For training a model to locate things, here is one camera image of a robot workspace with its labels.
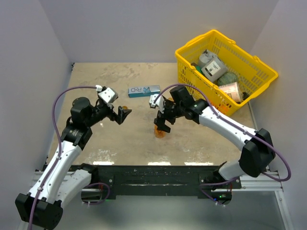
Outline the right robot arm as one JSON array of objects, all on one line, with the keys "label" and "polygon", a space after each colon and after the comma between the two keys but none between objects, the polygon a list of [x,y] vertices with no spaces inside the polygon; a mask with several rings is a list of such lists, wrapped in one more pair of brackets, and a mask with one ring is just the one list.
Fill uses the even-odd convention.
[{"label": "right robot arm", "polygon": [[195,100],[185,86],[176,86],[170,93],[171,100],[158,94],[150,97],[150,107],[159,109],[154,119],[157,130],[169,133],[171,128],[165,122],[174,124],[177,118],[184,117],[219,133],[241,151],[239,160],[222,163],[204,179],[205,183],[225,188],[232,179],[245,174],[256,178],[275,158],[272,139],[266,129],[257,131],[234,121],[206,100]]}]

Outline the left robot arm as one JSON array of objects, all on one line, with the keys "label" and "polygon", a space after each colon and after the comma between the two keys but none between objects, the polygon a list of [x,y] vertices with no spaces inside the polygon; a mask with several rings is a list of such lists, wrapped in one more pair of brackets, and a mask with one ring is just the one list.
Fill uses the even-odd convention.
[{"label": "left robot arm", "polygon": [[106,117],[120,125],[131,112],[119,107],[115,113],[113,105],[102,98],[97,99],[95,106],[86,97],[75,99],[52,160],[30,191],[19,194],[15,200],[21,220],[29,226],[53,230],[64,208],[81,190],[99,184],[98,168],[89,164],[82,164],[68,180],[64,179],[90,139],[91,127]]}]

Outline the teal toothpaste box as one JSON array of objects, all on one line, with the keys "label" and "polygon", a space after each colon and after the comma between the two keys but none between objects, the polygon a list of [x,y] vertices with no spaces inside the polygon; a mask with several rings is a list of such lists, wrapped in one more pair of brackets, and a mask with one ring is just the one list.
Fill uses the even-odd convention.
[{"label": "teal toothpaste box", "polygon": [[159,94],[161,92],[159,85],[138,86],[128,88],[128,97],[147,97],[153,94]]}]

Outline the green item in basket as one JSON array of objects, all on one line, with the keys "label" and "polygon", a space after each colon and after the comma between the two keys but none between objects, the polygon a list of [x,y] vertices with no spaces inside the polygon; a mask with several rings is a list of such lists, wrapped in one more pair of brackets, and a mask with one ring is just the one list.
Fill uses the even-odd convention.
[{"label": "green item in basket", "polygon": [[196,65],[195,68],[196,68],[196,70],[197,70],[200,74],[203,74],[203,72],[202,72],[200,66]]}]

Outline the grey pouch with label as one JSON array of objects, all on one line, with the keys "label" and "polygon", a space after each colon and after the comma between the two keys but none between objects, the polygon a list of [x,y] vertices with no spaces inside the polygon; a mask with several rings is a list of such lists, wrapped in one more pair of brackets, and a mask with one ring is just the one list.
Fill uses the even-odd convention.
[{"label": "grey pouch with label", "polygon": [[198,66],[210,82],[218,80],[228,71],[226,65],[219,57],[208,49],[199,56]]}]

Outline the pink cup package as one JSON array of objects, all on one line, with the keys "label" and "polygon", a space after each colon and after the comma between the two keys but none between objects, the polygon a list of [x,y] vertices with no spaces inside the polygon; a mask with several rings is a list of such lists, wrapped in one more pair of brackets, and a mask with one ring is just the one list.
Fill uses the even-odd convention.
[{"label": "pink cup package", "polygon": [[219,90],[222,90],[224,93],[226,93],[236,103],[242,102],[243,93],[241,92],[239,84],[237,82],[222,85],[219,86],[218,88]]}]

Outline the green round netted item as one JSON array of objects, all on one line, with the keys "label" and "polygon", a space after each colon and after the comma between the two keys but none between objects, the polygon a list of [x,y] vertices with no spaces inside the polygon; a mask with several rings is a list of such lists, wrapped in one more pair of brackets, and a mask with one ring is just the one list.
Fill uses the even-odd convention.
[{"label": "green round netted item", "polygon": [[234,72],[228,71],[225,74],[223,74],[220,78],[217,79],[216,85],[222,86],[222,85],[227,85],[227,84],[231,84],[234,82],[238,82],[238,76]]}]

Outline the small black item in basket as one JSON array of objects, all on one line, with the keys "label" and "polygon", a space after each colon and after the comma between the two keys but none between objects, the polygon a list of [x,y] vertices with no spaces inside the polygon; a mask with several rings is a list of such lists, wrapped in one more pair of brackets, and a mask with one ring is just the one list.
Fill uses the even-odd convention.
[{"label": "small black item in basket", "polygon": [[242,100],[246,100],[249,97],[249,94],[247,92],[242,93]]}]

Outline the yellow plastic basket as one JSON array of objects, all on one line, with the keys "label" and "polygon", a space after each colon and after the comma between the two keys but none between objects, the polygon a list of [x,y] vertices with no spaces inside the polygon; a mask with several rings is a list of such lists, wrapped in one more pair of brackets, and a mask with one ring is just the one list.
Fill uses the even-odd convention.
[{"label": "yellow plastic basket", "polygon": [[[206,49],[215,53],[228,70],[238,76],[240,91],[248,94],[247,99],[236,103],[196,70],[192,64],[198,62],[199,56]],[[231,116],[251,99],[259,96],[278,78],[278,73],[274,69],[217,30],[210,30],[188,41],[175,51],[175,56],[178,82],[188,84],[188,91],[195,99],[206,95],[210,103],[227,116]]]}]

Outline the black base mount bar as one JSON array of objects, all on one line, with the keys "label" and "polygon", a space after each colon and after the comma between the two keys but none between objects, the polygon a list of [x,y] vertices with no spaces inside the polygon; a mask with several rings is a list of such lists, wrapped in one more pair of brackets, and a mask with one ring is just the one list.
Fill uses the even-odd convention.
[{"label": "black base mount bar", "polygon": [[221,179],[211,182],[217,166],[123,166],[81,164],[70,167],[93,173],[88,186],[81,193],[84,201],[99,198],[116,199],[118,196],[212,196],[226,204],[232,191],[240,189],[240,179],[221,184]]}]

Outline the aluminium rail frame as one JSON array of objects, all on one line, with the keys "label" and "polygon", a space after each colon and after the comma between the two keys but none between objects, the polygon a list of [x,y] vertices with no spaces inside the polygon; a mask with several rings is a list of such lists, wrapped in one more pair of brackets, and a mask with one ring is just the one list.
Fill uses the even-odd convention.
[{"label": "aluminium rail frame", "polygon": [[226,204],[212,196],[127,196],[84,201],[84,188],[54,230],[283,230],[289,229],[276,173],[243,175]]}]

